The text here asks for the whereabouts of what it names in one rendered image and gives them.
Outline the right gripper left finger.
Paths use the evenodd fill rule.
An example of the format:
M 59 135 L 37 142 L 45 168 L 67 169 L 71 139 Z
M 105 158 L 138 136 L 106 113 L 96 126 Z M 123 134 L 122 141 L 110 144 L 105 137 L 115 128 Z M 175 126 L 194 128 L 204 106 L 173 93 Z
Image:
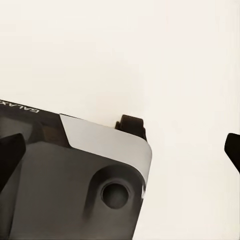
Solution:
M 0 138 L 0 193 L 26 153 L 22 133 Z

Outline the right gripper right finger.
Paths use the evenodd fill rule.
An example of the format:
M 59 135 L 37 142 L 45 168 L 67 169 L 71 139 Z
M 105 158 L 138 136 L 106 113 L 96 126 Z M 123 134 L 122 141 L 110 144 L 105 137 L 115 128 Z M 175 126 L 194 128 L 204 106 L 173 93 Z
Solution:
M 240 172 L 240 135 L 229 133 L 225 141 L 224 150 Z

